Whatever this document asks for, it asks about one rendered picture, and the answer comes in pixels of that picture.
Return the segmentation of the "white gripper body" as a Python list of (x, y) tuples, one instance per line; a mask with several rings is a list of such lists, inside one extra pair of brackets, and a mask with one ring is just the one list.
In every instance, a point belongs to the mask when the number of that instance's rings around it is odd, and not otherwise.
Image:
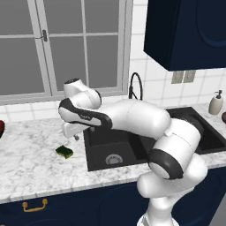
[(84, 124), (70, 124), (70, 123), (62, 124), (63, 134), (67, 139), (73, 136), (77, 136), (79, 133), (83, 132), (88, 128), (94, 128), (94, 126), (84, 125)]

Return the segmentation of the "green sponge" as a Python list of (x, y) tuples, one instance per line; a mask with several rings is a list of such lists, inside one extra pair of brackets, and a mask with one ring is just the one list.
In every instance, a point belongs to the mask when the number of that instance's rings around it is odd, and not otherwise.
[(60, 146), (56, 149), (56, 153), (63, 156), (65, 159), (70, 158), (71, 156), (73, 156), (73, 151), (65, 146)]

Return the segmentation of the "black sink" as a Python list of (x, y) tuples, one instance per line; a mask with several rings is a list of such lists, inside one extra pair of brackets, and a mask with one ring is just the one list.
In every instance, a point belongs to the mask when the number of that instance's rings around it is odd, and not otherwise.
[[(193, 117), (203, 128), (203, 135), (196, 149), (197, 154), (226, 151), (226, 139), (194, 108), (168, 109), (171, 117)], [(84, 141), (89, 171), (105, 170), (147, 162), (155, 140), (130, 132), (106, 130), (98, 127), (86, 129)]]

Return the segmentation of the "navy drawer front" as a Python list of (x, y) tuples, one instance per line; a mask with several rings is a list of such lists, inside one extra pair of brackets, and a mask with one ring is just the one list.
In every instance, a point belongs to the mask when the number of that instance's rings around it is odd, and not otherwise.
[(0, 204), (0, 226), (97, 226), (91, 190)]

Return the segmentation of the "navy cupboard door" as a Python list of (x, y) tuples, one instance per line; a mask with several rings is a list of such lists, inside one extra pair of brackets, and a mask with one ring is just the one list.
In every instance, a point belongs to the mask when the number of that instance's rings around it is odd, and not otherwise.
[(147, 206), (148, 199), (139, 194), (136, 182), (113, 185), (98, 207), (98, 226), (137, 226)]
[(179, 226), (209, 226), (226, 193), (226, 167), (210, 169), (207, 177), (173, 207)]

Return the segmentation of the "black curved tap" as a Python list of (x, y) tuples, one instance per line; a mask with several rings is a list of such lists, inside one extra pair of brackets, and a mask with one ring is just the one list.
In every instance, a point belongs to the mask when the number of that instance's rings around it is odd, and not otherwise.
[[(138, 82), (139, 82), (139, 94), (140, 94), (139, 98), (133, 92), (133, 79), (134, 79), (135, 76), (137, 77)], [(129, 97), (129, 99), (132, 99), (134, 97), (136, 100), (140, 99), (141, 101), (143, 101), (143, 86), (142, 86), (142, 81), (141, 81), (140, 75), (137, 72), (134, 72), (132, 74), (132, 76), (131, 76), (128, 97)]]

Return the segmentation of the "grey framed window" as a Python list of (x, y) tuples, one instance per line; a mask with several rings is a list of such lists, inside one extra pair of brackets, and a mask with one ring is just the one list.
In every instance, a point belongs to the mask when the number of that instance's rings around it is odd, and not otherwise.
[(61, 100), (75, 78), (126, 94), (131, 24), (132, 0), (0, 0), (0, 104)]

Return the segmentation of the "beige soap dispenser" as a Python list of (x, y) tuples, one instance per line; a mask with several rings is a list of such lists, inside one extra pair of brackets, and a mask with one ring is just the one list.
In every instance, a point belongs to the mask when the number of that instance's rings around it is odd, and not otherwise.
[(209, 103), (208, 113), (211, 115), (218, 115), (220, 110), (222, 109), (223, 98), (222, 98), (222, 90), (218, 90), (215, 92), (215, 96)]

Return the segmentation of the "grey wall outlet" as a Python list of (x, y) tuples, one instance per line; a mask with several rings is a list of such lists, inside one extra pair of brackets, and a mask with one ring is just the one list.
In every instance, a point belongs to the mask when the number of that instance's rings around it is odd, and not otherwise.
[(195, 73), (195, 70), (185, 71), (184, 83), (193, 83)]
[(172, 76), (172, 84), (180, 84), (183, 80), (184, 72), (183, 71), (175, 71)]

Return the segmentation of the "navy wall cupboard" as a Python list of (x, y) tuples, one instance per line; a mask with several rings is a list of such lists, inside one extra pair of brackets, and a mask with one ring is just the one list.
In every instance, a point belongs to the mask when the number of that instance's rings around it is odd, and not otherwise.
[(148, 0), (144, 52), (170, 72), (226, 68), (226, 0)]

